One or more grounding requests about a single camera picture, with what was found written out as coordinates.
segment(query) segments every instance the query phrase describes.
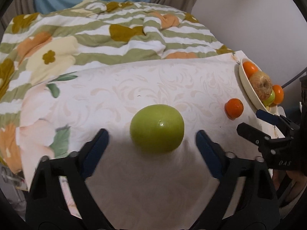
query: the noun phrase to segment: striped blanket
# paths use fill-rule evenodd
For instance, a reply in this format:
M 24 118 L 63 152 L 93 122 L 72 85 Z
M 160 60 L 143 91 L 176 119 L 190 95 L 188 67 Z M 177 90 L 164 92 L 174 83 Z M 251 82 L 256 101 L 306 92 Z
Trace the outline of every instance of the striped blanket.
M 25 115 L 21 120 L 21 112 L 26 95 L 43 82 L 45 90 L 57 98 L 59 89 L 54 82 L 72 80 L 77 71 L 229 52 L 191 14 L 157 4 L 84 0 L 47 15 L 19 15 L 0 44 L 1 162 L 22 174 L 20 141 L 39 118 Z M 53 150 L 57 144 L 61 143 L 56 137 L 53 142 L 40 143 Z

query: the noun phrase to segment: apple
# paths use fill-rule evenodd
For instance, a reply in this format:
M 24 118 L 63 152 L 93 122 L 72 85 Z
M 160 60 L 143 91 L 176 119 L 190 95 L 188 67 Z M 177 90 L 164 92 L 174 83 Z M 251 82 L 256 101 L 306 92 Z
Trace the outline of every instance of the apple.
M 275 100 L 275 92 L 274 90 L 272 90 L 270 97 L 265 101 L 262 101 L 262 103 L 264 104 L 264 106 L 270 106 L 274 102 L 274 100 Z
M 273 85 L 269 75 L 265 72 L 257 71 L 250 77 L 249 82 L 260 101 L 265 101 L 271 96 Z
M 179 111 L 165 104 L 154 104 L 138 111 L 130 124 L 133 143 L 147 153 L 167 153 L 179 147 L 185 124 Z

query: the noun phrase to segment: fruit bowl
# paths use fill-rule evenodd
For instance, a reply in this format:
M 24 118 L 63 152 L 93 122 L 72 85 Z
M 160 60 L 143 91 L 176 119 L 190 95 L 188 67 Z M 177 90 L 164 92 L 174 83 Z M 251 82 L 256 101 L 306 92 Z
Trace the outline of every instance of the fruit bowl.
M 244 87 L 244 90 L 246 91 L 249 99 L 251 100 L 251 102 L 253 103 L 253 105 L 256 107 L 257 110 L 263 110 L 263 111 L 267 111 L 271 114 L 277 114 L 277 105 L 273 104 L 269 107 L 269 109 L 267 109 L 263 103 L 260 101 L 260 99 L 258 98 L 257 94 L 255 93 L 253 87 L 251 86 L 251 83 L 249 82 L 246 73 L 243 69 L 243 63 L 245 61 L 250 61 L 252 62 L 250 59 L 246 59 L 243 58 L 240 61 L 240 66 L 239 66 L 239 76 L 240 76 L 240 80 L 242 82 L 242 85 Z M 259 71 L 261 71 L 261 69 L 254 63 L 252 62 Z

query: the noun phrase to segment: blanket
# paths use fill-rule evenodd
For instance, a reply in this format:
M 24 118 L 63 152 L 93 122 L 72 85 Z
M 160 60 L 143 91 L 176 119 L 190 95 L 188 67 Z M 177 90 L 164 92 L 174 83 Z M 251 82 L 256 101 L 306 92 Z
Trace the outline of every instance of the blanket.
M 205 130 L 225 151 L 247 159 L 260 153 L 237 134 L 239 123 L 248 123 L 272 138 L 280 136 L 274 126 L 255 116 L 238 75 L 237 61 L 242 58 L 246 56 L 239 51 L 203 59 L 103 66 L 32 87 L 24 98 L 22 126 L 16 135 L 28 186 L 42 156 L 58 158 L 79 151 L 105 128 L 108 147 L 86 184 L 115 229 L 189 229 L 219 183 L 195 145 L 196 132 Z M 51 85 L 58 88 L 57 98 L 48 88 Z M 244 105 L 236 120 L 224 112 L 225 103 L 233 97 Z M 171 153 L 145 155 L 131 140 L 130 123 L 140 109 L 161 103 L 182 115 L 184 139 Z M 70 212 L 81 217 L 66 178 L 60 181 Z M 236 208 L 243 181 L 238 183 L 225 217 Z
M 57 99 L 58 82 L 75 79 L 76 71 L 229 52 L 191 14 L 163 5 L 84 0 L 73 8 L 47 15 L 19 15 L 8 25 L 0 44 L 1 162 L 22 175 L 22 136 L 29 136 L 35 123 L 44 123 L 33 103 L 31 110 L 38 117 L 30 119 L 25 114 L 21 120 L 31 91 L 43 89 Z M 55 130 L 64 137 L 67 127 Z M 36 132 L 33 138 L 41 150 L 58 148 L 58 137 L 38 135 Z M 60 151 L 55 156 L 66 154 Z

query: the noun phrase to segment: patterned tablecloth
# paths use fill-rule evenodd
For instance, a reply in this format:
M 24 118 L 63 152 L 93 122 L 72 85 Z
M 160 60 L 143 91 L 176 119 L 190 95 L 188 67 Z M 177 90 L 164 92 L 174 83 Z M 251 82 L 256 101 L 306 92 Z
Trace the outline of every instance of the patterned tablecloth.
M 259 152 L 255 145 L 237 135 L 239 123 L 246 122 L 273 138 L 282 136 L 255 116 L 238 75 L 237 61 L 243 57 L 239 51 L 235 56 L 230 53 L 205 59 L 135 62 L 80 71 L 74 73 L 77 78 L 58 82 L 60 96 L 56 102 L 49 90 L 42 89 L 34 95 L 44 103 L 33 115 L 47 110 L 44 120 L 54 128 L 69 129 L 68 153 L 79 150 L 99 128 L 109 131 L 110 144 L 87 185 L 115 228 L 188 229 L 218 185 L 195 146 L 199 129 L 204 129 L 224 150 L 248 159 L 254 159 Z M 243 102 L 244 112 L 238 119 L 230 120 L 224 104 L 234 97 Z M 153 157 L 136 151 L 129 125 L 138 110 L 155 103 L 180 111 L 185 136 L 177 150 Z M 43 154 L 52 157 L 52 153 L 34 149 L 22 152 L 28 184 Z M 78 215 L 65 179 L 62 180 L 70 210 Z M 234 211 L 243 179 L 238 184 L 226 216 Z

